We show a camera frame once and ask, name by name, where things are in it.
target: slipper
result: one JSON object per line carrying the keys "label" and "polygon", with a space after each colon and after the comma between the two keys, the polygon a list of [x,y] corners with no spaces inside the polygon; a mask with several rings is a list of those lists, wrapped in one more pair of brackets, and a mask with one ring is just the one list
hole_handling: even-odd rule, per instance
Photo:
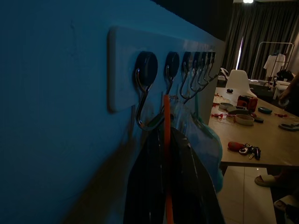
{"label": "slipper", "polygon": [[286,206],[287,205],[294,206],[296,208],[299,208],[299,202],[292,196],[292,195],[287,195],[283,198],[280,198],[276,202],[274,202],[274,207],[277,208],[278,210],[281,210],[285,212]]}
{"label": "slipper", "polygon": [[254,182],[262,187],[283,187],[282,184],[278,183],[273,175],[260,175],[254,179]]}
{"label": "slipper", "polygon": [[280,127],[281,129],[290,131],[290,132],[299,131],[299,123],[296,123],[296,124],[280,124],[280,125],[278,125],[278,127]]}

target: human hand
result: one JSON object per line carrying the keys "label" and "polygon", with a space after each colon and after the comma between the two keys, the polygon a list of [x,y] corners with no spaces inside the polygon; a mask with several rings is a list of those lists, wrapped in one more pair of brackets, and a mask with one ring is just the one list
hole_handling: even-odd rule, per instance
{"label": "human hand", "polygon": [[283,101],[286,100],[286,98],[290,95],[291,91],[289,89],[286,89],[283,91],[283,93],[279,96],[279,100]]}

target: ceiling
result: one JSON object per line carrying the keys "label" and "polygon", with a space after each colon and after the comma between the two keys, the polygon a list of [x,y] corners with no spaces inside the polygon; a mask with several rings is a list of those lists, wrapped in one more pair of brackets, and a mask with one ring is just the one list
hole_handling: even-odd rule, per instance
{"label": "ceiling", "polygon": [[[267,2],[267,1],[292,1],[292,0],[254,0],[260,2]],[[234,0],[234,2],[243,2],[243,0]]]}

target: clothing rack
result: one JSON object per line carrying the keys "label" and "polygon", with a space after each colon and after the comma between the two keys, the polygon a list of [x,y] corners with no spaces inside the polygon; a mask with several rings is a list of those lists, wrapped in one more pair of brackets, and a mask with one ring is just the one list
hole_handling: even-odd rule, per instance
{"label": "clothing rack", "polygon": [[[293,43],[290,43],[290,42],[268,42],[268,41],[262,41],[259,43],[258,45],[258,49],[257,49],[257,54],[256,54],[256,59],[255,59],[255,62],[254,62],[254,65],[253,65],[253,70],[252,70],[252,73],[251,73],[251,76],[250,78],[252,78],[253,74],[254,74],[254,70],[256,68],[256,61],[257,61],[257,56],[258,56],[258,53],[260,51],[260,47],[261,47],[261,44],[263,43],[270,43],[270,44],[286,44],[286,45],[291,45],[291,53],[288,55],[288,58],[287,58],[287,62],[285,62],[285,65],[287,64],[287,66],[285,67],[284,65],[284,69],[287,69],[288,65],[289,65],[289,62],[290,62],[290,59],[291,59],[291,56],[292,56],[292,53],[293,53],[293,50],[294,50],[294,44]],[[275,59],[275,63],[274,63],[274,66],[273,66],[273,69],[272,69],[272,72],[275,68],[275,64],[277,61],[277,56],[276,56],[276,59]]]}

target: orange strap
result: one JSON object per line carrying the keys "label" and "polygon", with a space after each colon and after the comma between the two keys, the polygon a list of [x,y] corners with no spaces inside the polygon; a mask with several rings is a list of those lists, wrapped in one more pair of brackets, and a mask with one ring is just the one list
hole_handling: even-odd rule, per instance
{"label": "orange strap", "polygon": [[172,213],[172,198],[170,188],[170,102],[168,95],[164,96],[164,153],[166,158],[166,171],[167,171],[167,183],[166,183],[166,218],[167,224],[173,224],[173,213]]}

